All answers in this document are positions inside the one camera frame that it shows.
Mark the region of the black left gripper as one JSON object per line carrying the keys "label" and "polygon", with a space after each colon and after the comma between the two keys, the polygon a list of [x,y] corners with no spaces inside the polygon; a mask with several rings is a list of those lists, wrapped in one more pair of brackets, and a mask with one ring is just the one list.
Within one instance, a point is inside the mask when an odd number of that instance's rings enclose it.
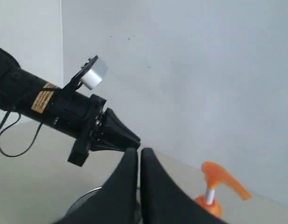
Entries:
{"label": "black left gripper", "polygon": [[31,73],[23,72],[24,97],[20,101],[20,113],[75,138],[68,162],[83,166],[90,150],[126,151],[138,149],[140,138],[127,128],[107,108],[102,114],[106,100],[77,92],[83,82],[84,70],[80,70],[68,84],[59,88]]}

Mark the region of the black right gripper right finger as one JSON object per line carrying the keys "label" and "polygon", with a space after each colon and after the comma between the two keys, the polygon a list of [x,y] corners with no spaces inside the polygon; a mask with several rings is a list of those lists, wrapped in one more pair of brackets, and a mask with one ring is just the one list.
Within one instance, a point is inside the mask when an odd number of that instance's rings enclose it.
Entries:
{"label": "black right gripper right finger", "polygon": [[140,203],[145,224],[225,223],[185,194],[148,147],[140,156]]}

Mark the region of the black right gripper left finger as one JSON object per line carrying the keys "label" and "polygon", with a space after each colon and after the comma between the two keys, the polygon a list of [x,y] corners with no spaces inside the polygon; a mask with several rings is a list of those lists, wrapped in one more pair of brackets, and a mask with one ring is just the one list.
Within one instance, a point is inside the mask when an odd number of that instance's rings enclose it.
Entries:
{"label": "black right gripper left finger", "polygon": [[129,148],[120,163],[102,186],[104,208],[92,220],[74,222],[62,218],[57,224],[132,224],[134,222],[137,190],[137,151]]}

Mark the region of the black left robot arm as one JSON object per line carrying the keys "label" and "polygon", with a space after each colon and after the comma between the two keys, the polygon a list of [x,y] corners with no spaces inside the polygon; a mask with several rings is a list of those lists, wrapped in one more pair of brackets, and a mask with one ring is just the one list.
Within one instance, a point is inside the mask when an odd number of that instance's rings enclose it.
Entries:
{"label": "black left robot arm", "polygon": [[0,48],[0,109],[16,112],[75,139],[68,161],[83,166],[90,151],[138,149],[140,138],[128,129],[97,95],[78,92],[84,85],[94,89],[105,76],[106,64],[90,58],[63,87],[22,69]]}

